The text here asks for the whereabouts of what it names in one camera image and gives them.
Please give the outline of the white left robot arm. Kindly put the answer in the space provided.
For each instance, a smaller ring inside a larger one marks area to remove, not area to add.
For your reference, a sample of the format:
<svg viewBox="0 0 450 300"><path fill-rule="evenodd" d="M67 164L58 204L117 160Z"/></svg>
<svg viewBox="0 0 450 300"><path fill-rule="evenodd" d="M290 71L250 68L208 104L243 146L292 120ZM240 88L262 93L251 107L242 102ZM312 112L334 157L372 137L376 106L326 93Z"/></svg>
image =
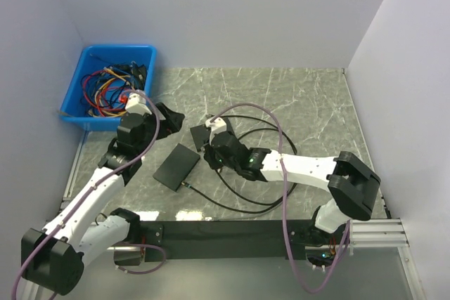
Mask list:
<svg viewBox="0 0 450 300"><path fill-rule="evenodd" d="M31 228L23 235L18 277L66 295L107 248L117 243L142 244L140 217L132 211L119 208L101 224L91 223L130 182L154 142L179 132L184 118L163 103L152 110L140 105L123 116L107 152L79 194L43 229Z"/></svg>

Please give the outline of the black network switch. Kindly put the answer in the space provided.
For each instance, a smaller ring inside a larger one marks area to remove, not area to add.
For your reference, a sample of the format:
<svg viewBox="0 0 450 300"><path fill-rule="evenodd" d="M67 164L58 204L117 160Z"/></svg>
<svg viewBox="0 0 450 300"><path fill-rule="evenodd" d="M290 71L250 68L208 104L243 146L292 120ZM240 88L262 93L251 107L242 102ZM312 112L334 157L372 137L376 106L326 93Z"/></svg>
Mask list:
<svg viewBox="0 0 450 300"><path fill-rule="evenodd" d="M222 118L226 123L226 130L235 134L232 124L227 117ZM194 146L197 152L202 152L202 148L209 142L210 130L205 127L204 124L197 125L190 128L191 136L194 142Z"/></svg>
<svg viewBox="0 0 450 300"><path fill-rule="evenodd" d="M153 178L176 192L200 160L200 155L182 144L177 144L153 174Z"/></svg>

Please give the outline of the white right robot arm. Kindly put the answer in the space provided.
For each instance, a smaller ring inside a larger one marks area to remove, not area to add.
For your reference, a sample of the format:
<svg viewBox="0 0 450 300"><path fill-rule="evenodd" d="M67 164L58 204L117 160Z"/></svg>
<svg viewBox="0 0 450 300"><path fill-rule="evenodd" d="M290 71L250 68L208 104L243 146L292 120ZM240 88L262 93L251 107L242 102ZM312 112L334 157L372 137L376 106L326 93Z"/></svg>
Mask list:
<svg viewBox="0 0 450 300"><path fill-rule="evenodd" d="M305 157L267 148L247 148L225 131L211 137L204 158L211 169L227 167L248 181L287 181L320 188L331 199L313 214L304 230L296 231L300 243L319 247L349 220L372 217L380 187L379 176L355 154Z"/></svg>

